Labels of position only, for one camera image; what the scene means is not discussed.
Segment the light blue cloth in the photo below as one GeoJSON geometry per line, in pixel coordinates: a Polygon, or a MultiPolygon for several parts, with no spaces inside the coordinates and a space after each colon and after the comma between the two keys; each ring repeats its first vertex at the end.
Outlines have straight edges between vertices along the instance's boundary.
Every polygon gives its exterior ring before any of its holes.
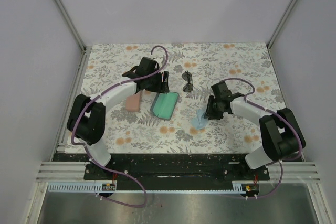
{"type": "Polygon", "coordinates": [[[196,111],[196,116],[191,120],[192,127],[200,130],[207,125],[208,119],[204,118],[205,112],[205,109],[198,109],[196,111]]]}

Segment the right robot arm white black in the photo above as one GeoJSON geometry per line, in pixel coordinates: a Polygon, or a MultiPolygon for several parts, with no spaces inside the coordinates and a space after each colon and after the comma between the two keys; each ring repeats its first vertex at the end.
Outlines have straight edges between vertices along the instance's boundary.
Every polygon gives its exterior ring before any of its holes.
{"type": "Polygon", "coordinates": [[[248,99],[255,88],[247,94],[232,93],[224,80],[212,85],[211,90],[213,95],[208,98],[205,119],[221,120],[227,113],[243,117],[260,128],[262,146],[247,154],[245,163],[239,166],[243,179],[252,179],[264,165],[301,157],[306,142],[289,108],[272,111],[248,99]]]}

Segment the blue-grey glasses case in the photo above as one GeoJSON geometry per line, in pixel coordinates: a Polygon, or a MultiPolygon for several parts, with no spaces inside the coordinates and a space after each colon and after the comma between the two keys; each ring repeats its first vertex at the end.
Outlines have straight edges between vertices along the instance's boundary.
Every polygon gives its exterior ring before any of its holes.
{"type": "Polygon", "coordinates": [[[168,121],[173,116],[178,99],[177,92],[157,93],[151,106],[151,112],[157,118],[168,121]]]}

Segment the floral table mat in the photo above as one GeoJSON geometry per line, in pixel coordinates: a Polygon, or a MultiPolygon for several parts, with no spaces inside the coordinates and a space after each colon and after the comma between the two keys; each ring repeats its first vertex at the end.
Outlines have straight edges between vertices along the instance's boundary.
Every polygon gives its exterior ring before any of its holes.
{"type": "Polygon", "coordinates": [[[200,130],[191,125],[206,107],[211,86],[226,80],[229,89],[273,111],[285,107],[267,47],[251,43],[95,44],[89,52],[81,92],[94,96],[122,74],[150,57],[166,61],[169,89],[179,94],[173,116],[161,120],[151,106],[155,93],[143,91],[140,111],[129,112],[121,102],[106,115],[103,140],[112,153],[248,153],[261,145],[259,128],[246,119],[225,114],[200,130]],[[193,78],[193,91],[184,92],[184,72],[193,78]]]}

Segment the left aluminium frame post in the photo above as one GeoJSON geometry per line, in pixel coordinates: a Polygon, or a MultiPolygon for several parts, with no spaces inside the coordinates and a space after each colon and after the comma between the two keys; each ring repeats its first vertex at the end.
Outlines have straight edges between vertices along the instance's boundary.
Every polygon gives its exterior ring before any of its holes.
{"type": "Polygon", "coordinates": [[[85,52],[87,46],[83,42],[80,34],[78,33],[78,31],[77,31],[69,13],[68,13],[68,11],[67,11],[63,1],[62,0],[53,0],[53,1],[56,5],[57,9],[59,10],[64,22],[66,23],[69,31],[71,32],[71,34],[72,34],[77,46],[79,47],[80,51],[85,52]]]}

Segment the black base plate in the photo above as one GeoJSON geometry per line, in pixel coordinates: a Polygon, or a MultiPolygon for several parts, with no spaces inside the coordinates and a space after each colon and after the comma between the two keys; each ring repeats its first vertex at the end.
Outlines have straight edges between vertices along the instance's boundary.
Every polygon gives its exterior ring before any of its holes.
{"type": "Polygon", "coordinates": [[[266,167],[248,167],[245,154],[112,154],[107,167],[88,163],[84,179],[115,180],[118,190],[138,190],[131,175],[147,191],[230,190],[233,182],[270,180],[266,167]]]}

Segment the pink glasses case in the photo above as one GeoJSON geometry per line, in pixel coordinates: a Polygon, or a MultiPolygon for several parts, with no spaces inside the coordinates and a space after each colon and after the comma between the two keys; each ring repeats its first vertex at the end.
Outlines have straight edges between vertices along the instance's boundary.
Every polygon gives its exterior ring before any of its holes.
{"type": "Polygon", "coordinates": [[[127,97],[125,109],[129,112],[139,112],[142,99],[142,91],[127,97]]]}

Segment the black sunglasses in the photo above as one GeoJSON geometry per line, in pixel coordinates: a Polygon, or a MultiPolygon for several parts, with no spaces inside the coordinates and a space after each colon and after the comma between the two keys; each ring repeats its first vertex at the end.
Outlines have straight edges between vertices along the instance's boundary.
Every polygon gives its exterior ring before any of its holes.
{"type": "Polygon", "coordinates": [[[183,91],[187,93],[192,92],[194,87],[192,74],[186,71],[182,74],[182,78],[186,81],[186,84],[183,87],[183,91]]]}

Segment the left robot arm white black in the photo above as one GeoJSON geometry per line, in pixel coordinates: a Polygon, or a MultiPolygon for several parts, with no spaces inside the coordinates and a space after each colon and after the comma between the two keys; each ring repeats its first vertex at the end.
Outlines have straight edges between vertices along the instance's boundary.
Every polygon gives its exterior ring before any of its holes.
{"type": "Polygon", "coordinates": [[[84,94],[76,96],[67,122],[71,132],[71,143],[83,146],[91,162],[97,164],[96,174],[109,179],[114,173],[103,135],[106,113],[128,97],[147,90],[155,93],[169,92],[169,72],[158,66],[158,62],[144,57],[139,65],[125,72],[120,81],[100,94],[92,97],[84,94]]]}

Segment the aluminium frame post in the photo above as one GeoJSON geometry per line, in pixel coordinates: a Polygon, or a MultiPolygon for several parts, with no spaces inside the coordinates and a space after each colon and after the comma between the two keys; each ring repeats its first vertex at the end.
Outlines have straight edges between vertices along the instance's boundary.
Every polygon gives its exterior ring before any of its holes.
{"type": "Polygon", "coordinates": [[[69,13],[68,13],[68,11],[67,11],[63,1],[62,0],[53,0],[53,1],[56,5],[57,9],[59,10],[64,22],[66,23],[69,31],[71,32],[71,34],[72,34],[77,46],[79,47],[80,51],[85,52],[87,46],[83,42],[80,34],[78,33],[78,31],[77,31],[69,13]]]}
{"type": "Polygon", "coordinates": [[[292,12],[294,11],[296,5],[298,4],[299,0],[290,0],[284,13],[282,14],[280,21],[278,22],[274,32],[272,33],[270,39],[266,43],[268,51],[271,50],[273,45],[275,44],[278,36],[280,35],[282,29],[285,27],[285,24],[287,23],[288,19],[290,18],[292,12]]]}

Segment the right aluminium frame post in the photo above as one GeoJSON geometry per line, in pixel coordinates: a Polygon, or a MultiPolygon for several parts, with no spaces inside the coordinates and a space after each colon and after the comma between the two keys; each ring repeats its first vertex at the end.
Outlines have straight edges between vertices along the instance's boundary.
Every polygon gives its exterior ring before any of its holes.
{"type": "Polygon", "coordinates": [[[271,50],[273,45],[275,44],[278,36],[280,35],[282,29],[285,27],[285,24],[287,23],[288,19],[290,18],[292,12],[294,11],[296,5],[298,4],[299,0],[290,0],[284,13],[282,14],[280,21],[278,22],[274,32],[272,33],[270,39],[266,43],[268,51],[271,50]]]}

